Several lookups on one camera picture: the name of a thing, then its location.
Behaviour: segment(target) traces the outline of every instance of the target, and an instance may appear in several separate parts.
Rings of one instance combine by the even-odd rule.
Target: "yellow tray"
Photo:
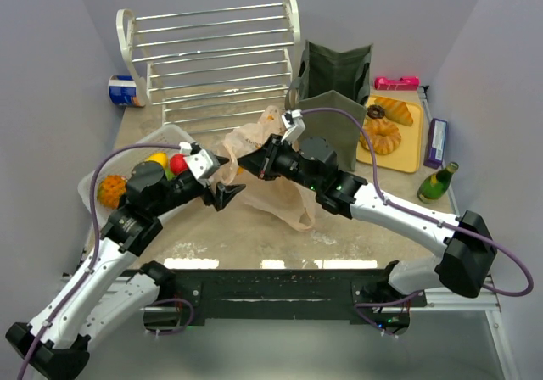
[[[378,96],[372,95],[367,100],[367,106],[373,104]],[[401,144],[388,155],[375,154],[377,165],[391,170],[401,170],[402,172],[413,173],[420,167],[421,161],[421,141],[423,136],[423,108],[418,104],[406,102],[407,108],[413,117],[412,126],[403,126],[395,123],[400,129]],[[370,152],[362,148],[358,142],[356,150],[356,159],[366,164],[372,163]]]

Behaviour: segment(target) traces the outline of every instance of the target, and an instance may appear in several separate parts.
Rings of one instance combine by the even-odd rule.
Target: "cable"
[[[389,206],[392,206],[393,208],[395,208],[397,210],[400,210],[400,211],[402,211],[404,213],[407,213],[408,215],[416,216],[416,217],[418,217],[420,219],[429,221],[430,223],[434,223],[437,226],[444,226],[444,227],[446,227],[448,229],[451,229],[454,232],[460,232],[460,233],[466,234],[466,235],[468,235],[468,236],[470,236],[472,238],[476,238],[478,240],[481,240],[482,242],[487,243],[489,246],[500,250],[503,254],[505,254],[507,257],[509,257],[516,265],[518,265],[520,270],[526,276],[526,281],[528,282],[527,285],[526,285],[526,288],[524,290],[517,291],[517,292],[506,291],[506,290],[503,290],[503,289],[494,288],[494,287],[491,287],[491,286],[486,285],[486,284],[483,284],[483,288],[488,289],[489,291],[492,291],[494,293],[498,293],[500,295],[507,296],[507,297],[523,297],[524,295],[528,295],[529,293],[532,292],[532,290],[534,289],[534,278],[532,277],[532,274],[529,272],[528,267],[513,252],[511,252],[508,248],[506,248],[502,244],[499,244],[499,243],[495,242],[494,240],[492,240],[490,238],[487,238],[485,236],[482,236],[482,235],[480,235],[478,233],[471,232],[468,229],[465,229],[463,227],[453,226],[453,225],[451,225],[449,223],[441,222],[438,219],[435,219],[434,217],[424,215],[424,214],[419,213],[419,212],[417,212],[415,210],[408,209],[408,208],[406,208],[404,206],[401,206],[400,204],[395,204],[391,200],[386,199],[384,197],[383,191],[381,191],[381,187],[379,186],[379,182],[378,182],[377,159],[375,157],[375,151],[373,150],[373,146],[372,146],[372,144],[370,142],[370,138],[366,134],[366,131],[362,127],[362,124],[360,123],[360,121],[358,121],[350,113],[348,113],[348,112],[346,112],[346,111],[344,111],[342,109],[336,109],[336,108],[333,108],[333,107],[319,107],[319,108],[315,108],[315,109],[302,110],[303,115],[311,115],[311,114],[323,113],[323,112],[338,113],[340,115],[343,115],[343,116],[347,117],[349,120],[351,120],[356,125],[356,127],[358,128],[358,130],[360,131],[362,136],[364,136],[364,139],[366,140],[367,146],[369,147],[369,150],[370,150],[370,155],[372,156],[373,186],[375,187],[376,194],[381,198],[381,200],[383,200],[384,203],[386,203]],[[415,293],[407,295],[403,299],[393,301],[394,302],[393,304],[390,304],[390,305],[387,305],[387,306],[392,306],[392,305],[397,305],[397,304],[404,303],[404,302],[410,300],[411,298],[414,298],[417,293],[420,293],[420,291],[416,291]],[[374,321],[369,319],[367,316],[364,316],[364,314],[362,314],[358,310],[358,308],[361,308],[363,305],[365,305],[366,307],[370,307],[370,306],[371,307],[379,307],[379,306],[384,306],[384,305],[382,305],[382,304],[356,304],[355,305],[356,313],[358,315],[360,315],[362,317],[362,319],[364,319],[364,321],[367,321],[372,326],[374,326],[374,327],[376,327],[377,329],[380,330],[381,328],[378,327],[377,323],[375,323]],[[383,332],[392,335],[392,333],[390,333],[390,332],[388,332],[386,330],[383,330]]]
[[[161,332],[160,330],[157,329],[156,331],[154,331],[154,333],[157,336],[175,335],[179,332],[183,332],[185,329],[187,329],[188,325],[190,325],[194,319],[194,307],[190,302],[188,302],[185,299],[181,299],[181,298],[161,299],[160,301],[153,302],[150,306],[167,304],[169,302],[175,302],[176,304],[181,303],[181,304],[186,305],[190,309],[190,316],[188,317],[187,321],[185,322],[183,326],[174,327],[173,329],[167,332]]]
[[[89,263],[88,270],[92,271],[94,270],[94,266],[96,265],[98,261],[98,252],[100,250],[100,226],[98,225],[98,217],[96,215],[96,199],[94,198],[94,192],[96,190],[96,182],[98,180],[98,175],[100,174],[100,171],[105,166],[105,164],[115,157],[117,154],[123,153],[125,151],[128,151],[129,149],[134,148],[163,148],[163,149],[179,149],[178,145],[173,144],[158,144],[158,143],[142,143],[142,144],[131,144],[127,145],[126,147],[116,149],[111,154],[109,154],[107,157],[105,157],[100,164],[98,164],[98,167],[94,171],[94,174],[92,174],[91,179],[91,186],[89,189],[90,194],[90,212],[91,212],[91,221],[92,221],[92,229],[94,230],[94,251],[92,252],[92,258],[91,262]],[[72,289],[59,301],[57,306],[51,311],[49,314],[46,322],[51,322],[57,314],[64,308],[66,303],[71,299],[71,297],[74,296],[77,291],[80,290],[80,288],[83,286],[87,278],[90,276],[88,272],[85,272],[81,278],[76,282],[76,285],[72,287]],[[23,359],[23,363],[19,369],[19,374],[17,375],[17,380],[23,380],[23,377],[25,376],[26,368],[30,364],[31,358],[34,355],[34,352],[36,351],[37,345],[40,343],[40,340],[42,339],[44,333],[47,331],[48,327],[43,326],[38,333],[36,334],[36,337],[31,343],[30,348],[28,349],[28,352],[26,352],[25,358]]]

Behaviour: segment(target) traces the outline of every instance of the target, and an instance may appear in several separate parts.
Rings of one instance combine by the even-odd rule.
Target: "metal rack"
[[[138,96],[191,135],[283,105],[302,51],[296,0],[146,17],[122,9],[117,36]]]

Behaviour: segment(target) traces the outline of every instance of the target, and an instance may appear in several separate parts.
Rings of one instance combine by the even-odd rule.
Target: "purple box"
[[[433,119],[428,132],[428,145],[424,165],[437,170],[443,162],[443,151],[447,137],[448,124],[445,120]]]

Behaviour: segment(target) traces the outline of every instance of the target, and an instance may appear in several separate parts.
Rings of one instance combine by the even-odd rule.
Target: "bread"
[[[368,119],[364,124],[364,131],[370,138],[373,150],[377,154],[390,154],[400,146],[401,134],[396,124],[385,119]],[[362,147],[369,151],[366,138],[361,134]]]
[[[403,124],[404,126],[413,125],[413,118],[407,108],[406,102],[401,102],[394,98],[375,98],[374,103],[383,107],[384,115],[387,119]]]

